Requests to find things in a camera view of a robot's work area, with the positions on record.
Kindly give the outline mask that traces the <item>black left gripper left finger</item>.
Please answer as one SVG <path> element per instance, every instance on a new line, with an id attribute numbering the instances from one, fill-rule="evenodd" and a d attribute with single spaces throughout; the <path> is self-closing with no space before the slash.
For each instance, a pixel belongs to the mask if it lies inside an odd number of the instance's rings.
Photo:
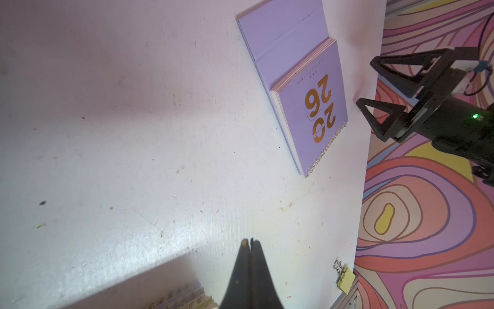
<path id="1" fill-rule="evenodd" d="M 220 309 L 251 308 L 250 243 L 243 239 Z"/>

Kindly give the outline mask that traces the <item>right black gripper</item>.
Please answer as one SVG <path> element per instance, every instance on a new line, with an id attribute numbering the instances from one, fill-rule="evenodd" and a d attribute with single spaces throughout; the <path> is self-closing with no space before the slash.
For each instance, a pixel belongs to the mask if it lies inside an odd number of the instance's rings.
<path id="1" fill-rule="evenodd" d="M 418 101 L 409 113 L 406 106 L 364 98 L 356 105 L 382 142 L 402 142 L 417 133 L 445 153 L 493 162 L 493 111 L 455 97 L 466 88 L 470 72 L 490 69 L 477 53 L 444 48 L 375 57 L 370 65 L 378 75 Z"/>

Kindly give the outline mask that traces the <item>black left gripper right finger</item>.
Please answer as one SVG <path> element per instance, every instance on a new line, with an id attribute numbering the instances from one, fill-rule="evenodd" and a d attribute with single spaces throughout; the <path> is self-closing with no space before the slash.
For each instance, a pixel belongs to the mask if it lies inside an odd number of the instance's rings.
<path id="1" fill-rule="evenodd" d="M 283 309 L 259 240 L 250 241 L 251 308 Z"/>

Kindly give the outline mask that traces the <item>green 2026 calendar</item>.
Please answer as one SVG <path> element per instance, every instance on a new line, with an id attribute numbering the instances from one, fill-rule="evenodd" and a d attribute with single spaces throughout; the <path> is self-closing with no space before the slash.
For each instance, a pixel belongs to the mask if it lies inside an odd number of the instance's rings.
<path id="1" fill-rule="evenodd" d="M 187 283 L 169 292 L 159 301 L 148 306 L 149 309 L 211 309 L 219 305 L 211 296 L 207 296 L 199 281 Z"/>

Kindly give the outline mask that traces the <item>purple 2026 calendar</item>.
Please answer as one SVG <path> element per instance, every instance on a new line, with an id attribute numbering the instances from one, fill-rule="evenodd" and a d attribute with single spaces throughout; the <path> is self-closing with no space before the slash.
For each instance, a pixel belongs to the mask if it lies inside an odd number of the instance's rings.
<path id="1" fill-rule="evenodd" d="M 323 2 L 263 1 L 237 23 L 298 172 L 308 177 L 348 122 Z"/>

